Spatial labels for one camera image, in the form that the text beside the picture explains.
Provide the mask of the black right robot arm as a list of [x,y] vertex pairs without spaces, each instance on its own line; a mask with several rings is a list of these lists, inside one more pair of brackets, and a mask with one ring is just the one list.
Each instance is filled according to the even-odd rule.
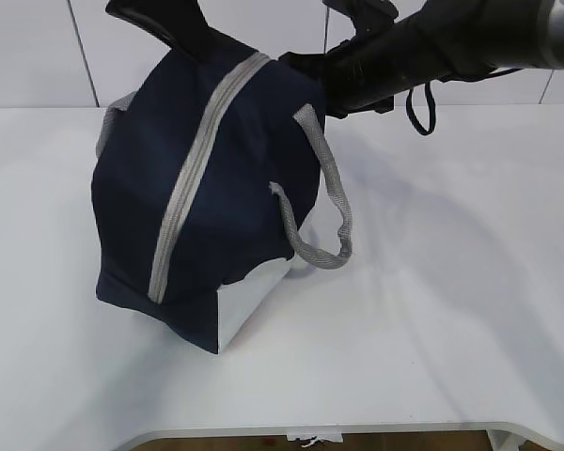
[[321,82],[327,113],[392,110],[432,81],[475,83],[516,70],[564,70],[564,1],[427,1],[400,20],[390,1],[329,1],[355,29],[324,54],[281,61]]

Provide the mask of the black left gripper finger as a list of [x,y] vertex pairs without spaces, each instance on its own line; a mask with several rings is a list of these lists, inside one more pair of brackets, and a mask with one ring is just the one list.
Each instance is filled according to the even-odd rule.
[[142,29],[197,63],[214,63],[226,54],[197,1],[111,0],[105,12]]

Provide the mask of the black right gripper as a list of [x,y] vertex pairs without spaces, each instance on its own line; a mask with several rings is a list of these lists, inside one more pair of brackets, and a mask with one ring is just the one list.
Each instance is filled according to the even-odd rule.
[[392,79],[391,59],[403,38],[400,28],[391,27],[356,35],[323,54],[287,52],[278,61],[322,86],[330,117],[368,111],[385,114],[395,105],[386,85]]

